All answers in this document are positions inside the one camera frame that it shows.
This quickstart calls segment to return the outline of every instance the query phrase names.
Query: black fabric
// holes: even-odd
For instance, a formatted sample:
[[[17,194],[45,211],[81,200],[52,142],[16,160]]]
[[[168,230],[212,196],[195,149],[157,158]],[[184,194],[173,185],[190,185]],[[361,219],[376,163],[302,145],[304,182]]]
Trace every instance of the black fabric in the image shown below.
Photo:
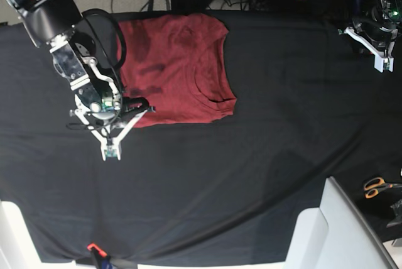
[[[48,51],[35,49],[21,25],[0,29],[0,198],[19,205],[43,261],[87,257],[93,241],[152,265],[283,261],[297,215],[319,205],[330,175],[382,240],[402,235],[385,229],[400,192],[364,201],[361,190],[379,173],[400,180],[398,49],[395,72],[380,74],[324,23],[210,14],[230,31],[235,115],[135,129],[120,162],[103,162],[91,134],[65,128],[77,122],[68,118],[73,96]],[[114,53],[107,22],[92,21]]]

